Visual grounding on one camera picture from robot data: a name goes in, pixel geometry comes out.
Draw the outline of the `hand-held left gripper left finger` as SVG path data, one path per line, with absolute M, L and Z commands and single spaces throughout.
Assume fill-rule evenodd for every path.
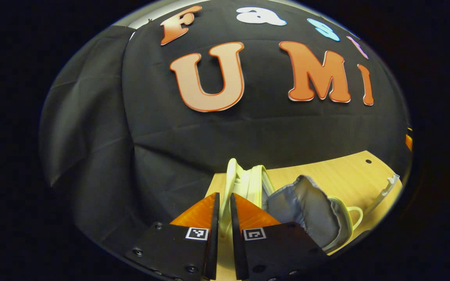
M 164 281 L 215 280 L 220 194 L 200 200 L 170 223 L 153 223 L 125 253 Z

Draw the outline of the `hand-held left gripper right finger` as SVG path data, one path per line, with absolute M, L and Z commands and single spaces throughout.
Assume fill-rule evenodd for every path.
M 295 281 L 329 258 L 300 224 L 280 223 L 239 194 L 230 213 L 238 280 Z

